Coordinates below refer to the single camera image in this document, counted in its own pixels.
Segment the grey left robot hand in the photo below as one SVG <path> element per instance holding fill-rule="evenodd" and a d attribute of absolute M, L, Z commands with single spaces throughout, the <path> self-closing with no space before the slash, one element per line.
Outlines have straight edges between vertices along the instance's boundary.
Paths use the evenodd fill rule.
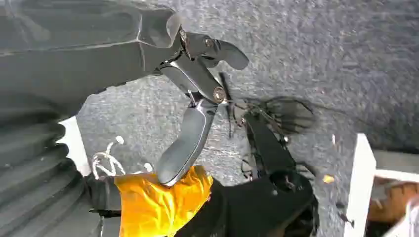
<path fill-rule="evenodd" d="M 235 45 L 187 32 L 166 5 L 141 0 L 3 0 L 0 3 L 0 234 L 99 237 L 119 212 L 112 177 L 84 176 L 58 143 L 62 121 L 86 99 L 165 75 L 190 104 L 182 132 L 156 170 L 174 185 L 201 153 L 227 91 L 210 72 L 244 69 Z"/>

